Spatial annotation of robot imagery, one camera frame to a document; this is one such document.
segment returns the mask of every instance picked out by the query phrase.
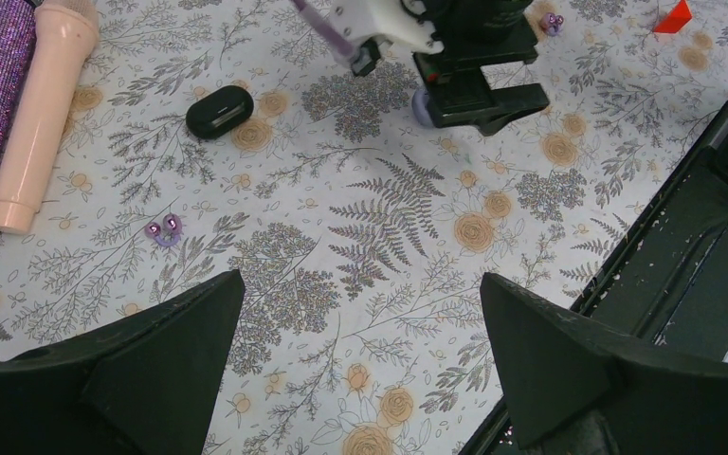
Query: hair clip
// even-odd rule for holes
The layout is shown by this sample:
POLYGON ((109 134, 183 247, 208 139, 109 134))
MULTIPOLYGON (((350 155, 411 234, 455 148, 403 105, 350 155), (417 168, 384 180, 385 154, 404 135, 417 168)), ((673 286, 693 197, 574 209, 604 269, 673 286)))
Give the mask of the hair clip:
POLYGON ((560 31, 562 31, 562 24, 564 23, 564 17, 549 12, 546 13, 540 20, 540 28, 542 28, 548 36, 556 36, 560 31))
POLYGON ((183 225, 179 216, 169 213, 163 217, 163 227, 152 221, 143 230, 147 237, 157 242, 158 245, 168 248, 177 245, 180 241, 180 236, 183 233, 183 225), (163 236, 164 229, 171 234, 168 239, 163 236))

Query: floral tablecloth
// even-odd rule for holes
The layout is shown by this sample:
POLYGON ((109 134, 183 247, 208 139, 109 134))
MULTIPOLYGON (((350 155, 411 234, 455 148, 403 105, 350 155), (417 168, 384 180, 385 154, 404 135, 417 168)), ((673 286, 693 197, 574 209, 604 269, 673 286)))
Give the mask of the floral tablecloth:
POLYGON ((43 208, 0 234, 0 359, 239 268, 205 453, 456 453, 501 397, 483 271, 569 305, 728 98, 728 0, 650 33, 676 3, 535 3, 564 32, 485 73, 552 106, 484 138, 420 127, 407 52, 354 80, 286 0, 99 0, 43 208), (197 142, 228 84, 253 118, 197 142), (166 249, 142 230, 168 212, 166 249))

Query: tablecloth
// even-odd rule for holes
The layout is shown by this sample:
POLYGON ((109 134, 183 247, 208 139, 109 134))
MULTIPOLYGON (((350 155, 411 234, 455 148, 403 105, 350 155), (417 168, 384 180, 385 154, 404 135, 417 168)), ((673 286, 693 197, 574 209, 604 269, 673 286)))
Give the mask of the tablecloth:
POLYGON ((206 454, 457 453, 501 397, 481 274, 570 305, 728 99, 728 0, 650 33, 676 3, 535 2, 562 34, 484 72, 552 105, 482 137, 418 125, 405 49, 354 79, 285 0, 99 0, 32 233, 0 233, 0 359, 238 268, 206 454), (229 84, 253 117, 189 136, 229 84), (143 227, 169 212, 162 248, 143 227))

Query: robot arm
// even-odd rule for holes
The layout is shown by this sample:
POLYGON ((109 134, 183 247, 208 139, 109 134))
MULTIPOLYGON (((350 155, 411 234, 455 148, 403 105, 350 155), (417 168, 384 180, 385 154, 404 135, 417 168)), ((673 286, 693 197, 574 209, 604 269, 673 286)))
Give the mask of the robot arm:
POLYGON ((375 70, 392 45, 410 50, 424 83, 412 106, 424 126, 472 125, 493 136, 549 105, 539 84, 492 90, 481 70, 537 58, 523 15, 532 0, 336 0, 327 19, 307 0, 292 2, 355 76, 375 70))

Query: red block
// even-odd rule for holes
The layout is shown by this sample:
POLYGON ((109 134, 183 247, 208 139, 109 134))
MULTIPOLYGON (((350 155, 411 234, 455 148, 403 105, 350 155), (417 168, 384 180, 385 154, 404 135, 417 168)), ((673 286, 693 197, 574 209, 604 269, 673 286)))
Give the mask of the red block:
POLYGON ((677 33, 685 27, 685 24, 693 19, 688 3, 682 0, 663 21, 654 28, 655 33, 677 33))

